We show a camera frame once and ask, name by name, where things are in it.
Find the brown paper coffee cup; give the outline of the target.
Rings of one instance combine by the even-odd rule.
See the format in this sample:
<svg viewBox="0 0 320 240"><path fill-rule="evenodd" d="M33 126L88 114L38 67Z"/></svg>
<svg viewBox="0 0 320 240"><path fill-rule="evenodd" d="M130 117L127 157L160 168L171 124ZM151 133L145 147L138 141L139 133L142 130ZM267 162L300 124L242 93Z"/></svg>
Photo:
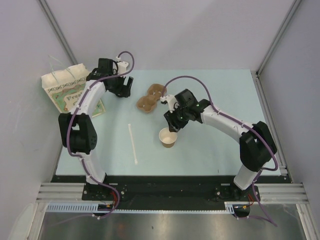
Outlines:
<svg viewBox="0 0 320 240"><path fill-rule="evenodd" d="M178 134L176 132L170 132L168 127L161 129L158 136L161 144L165 148L173 147L178 138Z"/></svg>

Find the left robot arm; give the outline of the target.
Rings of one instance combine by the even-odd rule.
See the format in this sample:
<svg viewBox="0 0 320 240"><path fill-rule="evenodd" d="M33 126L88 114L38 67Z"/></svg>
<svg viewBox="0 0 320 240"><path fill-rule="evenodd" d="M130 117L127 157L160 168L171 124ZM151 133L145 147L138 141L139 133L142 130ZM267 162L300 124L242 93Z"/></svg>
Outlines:
<svg viewBox="0 0 320 240"><path fill-rule="evenodd" d="M133 78L126 80L125 77L130 72L127 70L128 66L129 63L122 61L120 56L115 60L100 58L98 67L86 77L83 92L75 106L58 117L62 145L67 148L70 156L78 158L84 169L86 182L95 185L93 194L100 200L110 196L111 188L103 183L106 173L96 154L98 134L92 117L105 92L119 98L131 95Z"/></svg>

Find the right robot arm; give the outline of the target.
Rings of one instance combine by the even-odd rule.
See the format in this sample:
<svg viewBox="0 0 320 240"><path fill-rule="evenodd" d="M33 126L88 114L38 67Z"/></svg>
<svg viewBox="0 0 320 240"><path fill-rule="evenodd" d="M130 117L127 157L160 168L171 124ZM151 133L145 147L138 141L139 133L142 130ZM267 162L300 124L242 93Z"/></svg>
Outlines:
<svg viewBox="0 0 320 240"><path fill-rule="evenodd" d="M233 179L231 196L242 201L249 194L248 187L258 178L265 164L277 153L277 147L266 123L249 124L212 107L207 99L198 101L194 94L185 89L176 95L160 98L168 105L164 118L170 132L178 132L189 121L199 122L218 129L239 144L241 167Z"/></svg>

